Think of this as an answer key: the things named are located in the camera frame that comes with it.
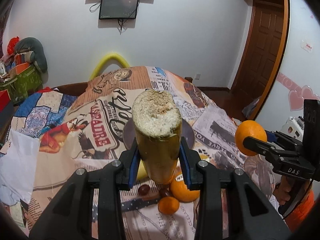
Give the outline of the operator right hand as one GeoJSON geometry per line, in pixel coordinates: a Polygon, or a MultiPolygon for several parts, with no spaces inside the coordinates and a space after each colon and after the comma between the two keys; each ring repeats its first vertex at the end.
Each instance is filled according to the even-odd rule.
{"type": "Polygon", "coordinates": [[[286,204],[290,200],[290,191],[292,189],[293,180],[282,176],[280,183],[274,189],[273,195],[280,205],[286,204]]]}

